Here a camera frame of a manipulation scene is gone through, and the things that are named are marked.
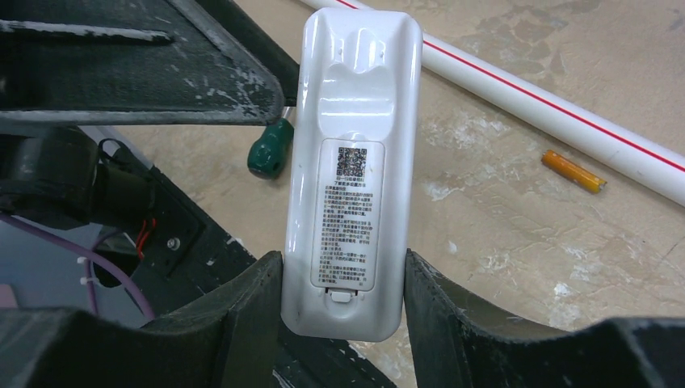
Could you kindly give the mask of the white remote control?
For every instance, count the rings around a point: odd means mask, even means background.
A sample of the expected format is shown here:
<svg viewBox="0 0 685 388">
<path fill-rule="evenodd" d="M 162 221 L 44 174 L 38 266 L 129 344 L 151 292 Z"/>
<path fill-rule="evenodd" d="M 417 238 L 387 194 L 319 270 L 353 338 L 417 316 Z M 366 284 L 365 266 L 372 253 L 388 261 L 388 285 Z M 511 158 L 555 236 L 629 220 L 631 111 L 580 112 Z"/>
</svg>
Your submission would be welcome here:
<svg viewBox="0 0 685 388">
<path fill-rule="evenodd" d="M 421 67 L 406 13 L 305 24 L 281 293 L 298 335 L 380 342 L 400 325 Z"/>
</svg>

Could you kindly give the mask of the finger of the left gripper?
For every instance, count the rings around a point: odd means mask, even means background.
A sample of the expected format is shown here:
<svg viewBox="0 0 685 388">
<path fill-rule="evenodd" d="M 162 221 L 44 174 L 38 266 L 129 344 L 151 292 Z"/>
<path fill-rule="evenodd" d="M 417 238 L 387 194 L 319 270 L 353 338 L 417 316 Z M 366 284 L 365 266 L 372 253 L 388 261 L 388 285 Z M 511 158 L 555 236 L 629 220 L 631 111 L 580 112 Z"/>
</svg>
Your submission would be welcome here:
<svg viewBox="0 0 685 388">
<path fill-rule="evenodd" d="M 265 125 L 284 103 L 197 1 L 1 4 L 4 121 Z"/>
<path fill-rule="evenodd" d="M 197 3 L 278 79 L 284 105 L 295 107 L 300 70 L 296 61 L 235 1 L 199 0 Z"/>
</svg>

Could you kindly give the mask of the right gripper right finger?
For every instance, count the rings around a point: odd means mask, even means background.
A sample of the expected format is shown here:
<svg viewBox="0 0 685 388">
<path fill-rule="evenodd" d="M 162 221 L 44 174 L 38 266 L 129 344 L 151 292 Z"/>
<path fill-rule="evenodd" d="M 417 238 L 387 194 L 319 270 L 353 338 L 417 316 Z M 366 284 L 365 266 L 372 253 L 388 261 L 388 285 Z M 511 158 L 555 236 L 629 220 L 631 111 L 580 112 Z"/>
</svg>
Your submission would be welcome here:
<svg viewBox="0 0 685 388">
<path fill-rule="evenodd" d="M 548 327 L 449 280 L 414 251 L 404 291 L 421 387 L 681 387 L 684 321 L 608 318 Z"/>
</svg>

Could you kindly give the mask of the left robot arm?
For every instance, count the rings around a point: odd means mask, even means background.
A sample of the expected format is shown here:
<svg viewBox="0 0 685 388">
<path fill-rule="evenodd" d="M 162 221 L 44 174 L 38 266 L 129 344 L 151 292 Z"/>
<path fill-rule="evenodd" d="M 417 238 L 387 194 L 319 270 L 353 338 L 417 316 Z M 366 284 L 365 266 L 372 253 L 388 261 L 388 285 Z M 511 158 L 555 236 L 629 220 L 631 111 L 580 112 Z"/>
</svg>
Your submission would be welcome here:
<svg viewBox="0 0 685 388">
<path fill-rule="evenodd" d="M 1 210 L 58 229 L 154 201 L 86 126 L 266 125 L 298 64 L 233 1 L 4 1 Z"/>
</svg>

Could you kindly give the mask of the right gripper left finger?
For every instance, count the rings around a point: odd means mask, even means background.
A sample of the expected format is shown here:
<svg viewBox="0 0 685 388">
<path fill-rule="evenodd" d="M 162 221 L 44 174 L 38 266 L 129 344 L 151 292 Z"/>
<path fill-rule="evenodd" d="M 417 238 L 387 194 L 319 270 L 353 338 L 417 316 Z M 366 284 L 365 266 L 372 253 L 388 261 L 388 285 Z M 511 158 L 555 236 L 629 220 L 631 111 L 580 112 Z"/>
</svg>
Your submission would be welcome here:
<svg viewBox="0 0 685 388">
<path fill-rule="evenodd" d="M 72 308 L 1 312 L 4 387 L 268 387 L 283 259 L 265 254 L 230 282 L 142 328 Z"/>
</svg>

